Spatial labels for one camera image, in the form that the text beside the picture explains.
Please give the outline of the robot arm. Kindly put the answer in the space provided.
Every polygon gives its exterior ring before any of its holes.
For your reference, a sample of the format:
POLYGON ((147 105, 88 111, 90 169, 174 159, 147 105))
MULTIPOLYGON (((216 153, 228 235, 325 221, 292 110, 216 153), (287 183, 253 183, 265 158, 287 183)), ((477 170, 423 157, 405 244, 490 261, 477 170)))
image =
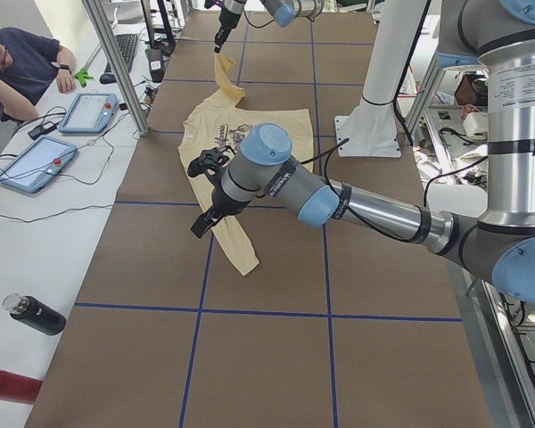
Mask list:
MULTIPOLYGON (((287 27, 297 18, 313 21, 324 9, 325 2, 320 0, 266 0, 261 1, 264 8, 271 15, 272 20, 281 28, 287 27)), ((245 0, 213 1, 206 0, 204 8, 213 6, 220 8, 218 21, 219 30, 214 38, 214 53, 219 54, 231 31, 235 29, 244 14, 245 0)))
POLYGON ((330 219, 422 244, 517 300, 535 302, 535 1, 446 1, 440 64, 480 63, 489 73, 487 207, 478 217, 415 205, 414 165, 366 160, 364 188, 309 172, 274 124, 256 126, 233 159, 204 151, 190 177, 211 182, 210 207, 192 225, 204 235, 263 193, 313 227, 330 219))

